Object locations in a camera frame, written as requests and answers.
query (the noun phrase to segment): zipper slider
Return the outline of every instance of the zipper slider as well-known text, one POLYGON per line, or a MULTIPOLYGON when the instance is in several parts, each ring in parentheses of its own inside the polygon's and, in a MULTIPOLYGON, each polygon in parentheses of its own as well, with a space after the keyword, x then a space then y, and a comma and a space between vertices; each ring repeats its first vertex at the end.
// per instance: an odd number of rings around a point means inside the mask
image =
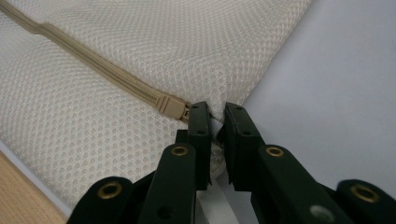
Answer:
POLYGON ((176 96, 165 95, 160 97, 155 106, 161 113, 183 122, 189 121, 189 104, 176 96))

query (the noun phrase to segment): zipper teeth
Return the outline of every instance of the zipper teeth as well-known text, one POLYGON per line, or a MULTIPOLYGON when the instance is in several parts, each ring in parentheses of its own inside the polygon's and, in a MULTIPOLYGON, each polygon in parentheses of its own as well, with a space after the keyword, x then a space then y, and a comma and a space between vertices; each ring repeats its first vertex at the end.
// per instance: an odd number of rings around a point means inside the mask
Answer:
POLYGON ((128 88, 128 90, 133 91, 134 93, 136 93, 139 96, 143 97, 147 101, 151 102, 153 105, 155 105, 156 102, 158 101, 159 96, 151 94, 151 93, 149 93, 147 91, 142 90, 141 88, 137 87, 136 85, 132 84, 131 82, 129 82, 128 80, 126 80, 125 78, 120 76, 117 72, 113 72, 110 69, 108 69, 107 67, 102 66, 101 64, 96 62, 95 59, 90 57, 90 55, 87 55, 86 53, 84 53, 83 50, 74 48, 73 46, 71 46, 66 41, 63 41, 63 39, 60 36, 56 35, 54 32, 52 32, 47 27, 44 27, 44 26, 40 25, 40 26, 38 26, 38 28, 44 30, 45 32, 47 32, 50 35, 56 36, 55 38, 56 38, 57 42, 62 43, 63 46, 65 46, 69 50, 73 51, 75 54, 79 55, 82 59, 86 60, 87 63, 95 66, 101 72, 103 72, 103 73, 107 74, 108 76, 112 77, 113 79, 117 80, 117 82, 119 82, 121 85, 123 85, 126 88, 128 88))
POLYGON ((98 72, 102 77, 157 108, 161 113, 184 122, 189 120, 189 102, 150 87, 139 78, 134 77, 77 42, 77 40, 57 27, 49 23, 36 23, 27 18, 5 0, 0 0, 0 10, 32 34, 43 35, 52 40, 61 48, 80 59, 81 62, 88 65, 91 69, 98 72))

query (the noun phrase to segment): zipper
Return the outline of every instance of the zipper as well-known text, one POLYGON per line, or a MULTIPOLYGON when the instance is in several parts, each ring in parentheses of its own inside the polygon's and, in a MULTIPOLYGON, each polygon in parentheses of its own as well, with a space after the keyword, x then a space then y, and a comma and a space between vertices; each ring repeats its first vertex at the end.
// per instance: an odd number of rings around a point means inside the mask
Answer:
POLYGON ((150 87, 150 85, 139 78, 117 67, 115 64, 83 46, 57 27, 49 23, 40 24, 32 21, 4 0, 0 0, 0 10, 25 30, 32 34, 43 35, 50 39, 62 49, 65 49, 81 62, 88 65, 99 75, 129 92, 132 96, 155 107, 160 113, 175 119, 180 119, 184 122, 189 120, 189 108, 191 105, 189 102, 150 87))

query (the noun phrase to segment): cream fabric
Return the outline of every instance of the cream fabric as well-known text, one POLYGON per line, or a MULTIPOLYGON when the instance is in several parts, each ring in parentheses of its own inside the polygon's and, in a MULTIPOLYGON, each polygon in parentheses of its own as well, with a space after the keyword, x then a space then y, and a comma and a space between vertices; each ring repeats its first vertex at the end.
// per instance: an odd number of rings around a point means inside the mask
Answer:
MULTIPOLYGON (((310 0, 9 1, 217 119, 241 104, 310 0)), ((154 170, 180 121, 160 115, 48 39, 0 14, 0 138, 74 206, 100 178, 154 170)), ((212 175, 224 161, 212 148, 212 175)))

